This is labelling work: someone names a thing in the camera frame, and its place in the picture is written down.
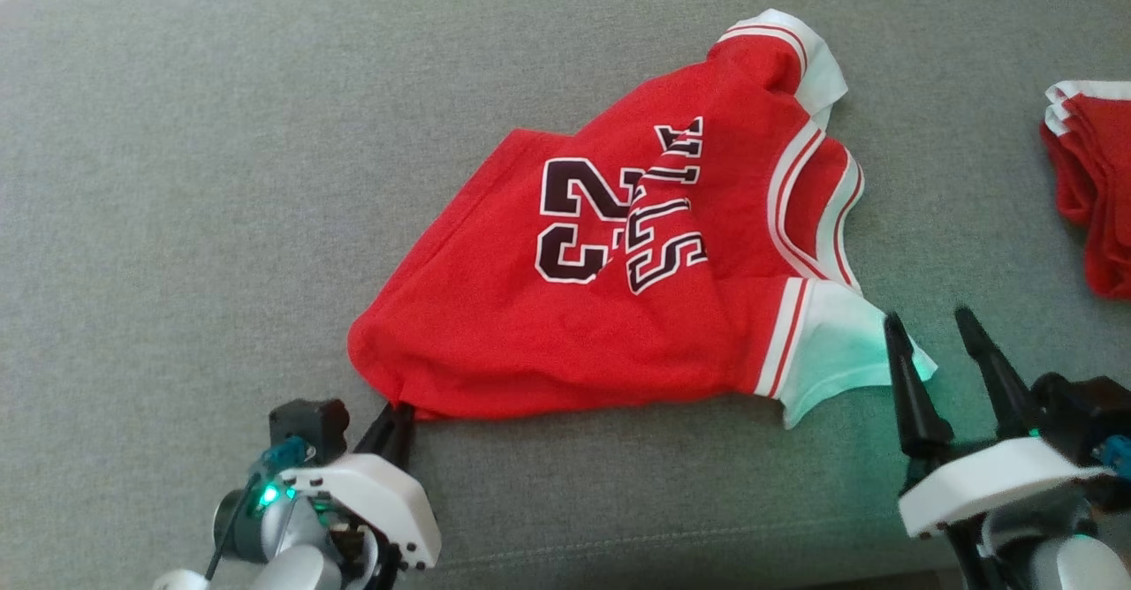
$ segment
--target gray upholstery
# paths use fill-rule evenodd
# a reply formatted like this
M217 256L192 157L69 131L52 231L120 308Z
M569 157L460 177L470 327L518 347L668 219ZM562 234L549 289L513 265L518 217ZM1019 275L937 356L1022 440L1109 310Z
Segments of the gray upholstery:
M990 406L966 301L1029 378L1129 376L1037 138L1057 79L1131 79L1131 0L12 0L0 3L0 588L202 570L266 414L380 407L352 320L516 127L570 132L767 7L844 67L867 179L847 249ZM901 535L890 394L420 430L444 537L407 588L784 588L950 562ZM254 569L221 567L215 588Z

